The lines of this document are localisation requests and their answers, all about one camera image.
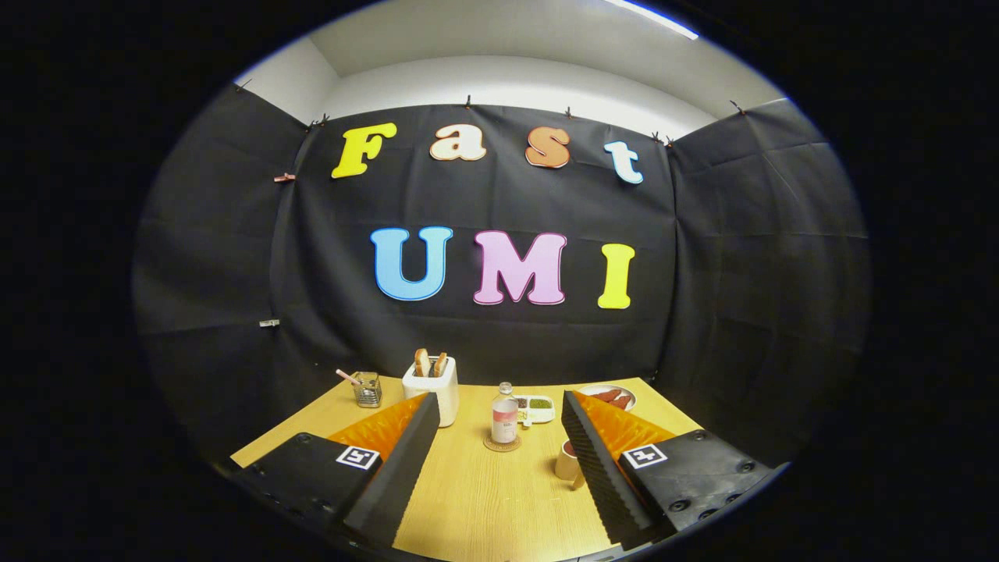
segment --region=wooden table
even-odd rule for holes
[[[299,432],[332,435],[402,401],[402,380],[381,378],[382,408],[359,408],[344,381],[231,458],[246,467]],[[701,429],[641,379],[605,382],[634,393],[630,413],[638,417],[677,435]],[[458,418],[438,430],[393,546],[442,560],[499,562],[551,562],[612,547],[586,486],[573,490],[553,472],[567,438],[562,391],[589,384],[514,386],[514,395],[552,398],[555,419],[519,425],[522,444],[505,453],[483,445],[499,386],[460,385]]]

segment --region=light blue letter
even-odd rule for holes
[[[421,301],[436,295],[444,287],[445,246],[454,235],[450,228],[428,226],[420,229],[427,243],[427,275],[414,283],[403,277],[403,243],[410,233],[403,228],[382,228],[372,232],[375,243],[375,280],[378,288],[401,301]]]
[[[610,153],[614,160],[614,170],[617,176],[628,183],[641,183],[641,172],[634,171],[631,161],[638,161],[638,155],[627,149],[627,145],[621,141],[608,142],[603,145],[603,150]]]

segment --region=letter u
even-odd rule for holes
[[[450,228],[428,226],[418,235],[427,243],[427,275],[421,281],[403,277],[403,243],[410,233],[404,228],[382,228],[372,232],[375,243],[375,280],[379,289],[401,301],[420,301],[436,295],[444,287],[445,248],[454,236]]]

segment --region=paper cup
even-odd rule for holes
[[[562,480],[575,480],[579,475],[579,461],[575,458],[575,451],[572,444],[566,439],[560,449],[558,458],[555,460],[555,476]]]

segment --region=cork coaster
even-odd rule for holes
[[[517,435],[510,443],[494,443],[492,438],[486,436],[486,438],[483,439],[483,444],[486,445],[486,448],[488,449],[505,453],[506,451],[512,451],[520,446],[520,436]]]

